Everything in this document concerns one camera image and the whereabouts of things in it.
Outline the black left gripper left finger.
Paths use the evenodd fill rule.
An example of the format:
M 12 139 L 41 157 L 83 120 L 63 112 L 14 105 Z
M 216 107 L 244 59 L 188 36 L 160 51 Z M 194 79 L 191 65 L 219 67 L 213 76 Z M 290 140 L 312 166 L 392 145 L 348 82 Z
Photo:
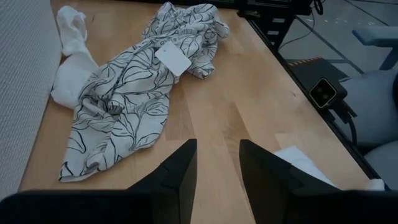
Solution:
M 197 140 L 125 190 L 30 190 L 1 201 L 1 223 L 190 223 Z

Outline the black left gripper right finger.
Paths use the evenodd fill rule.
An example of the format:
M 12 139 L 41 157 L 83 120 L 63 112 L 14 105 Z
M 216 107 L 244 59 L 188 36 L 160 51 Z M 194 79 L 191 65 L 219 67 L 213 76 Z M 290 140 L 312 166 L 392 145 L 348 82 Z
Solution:
M 256 223 L 397 223 L 397 192 L 340 190 L 243 139 L 239 160 Z

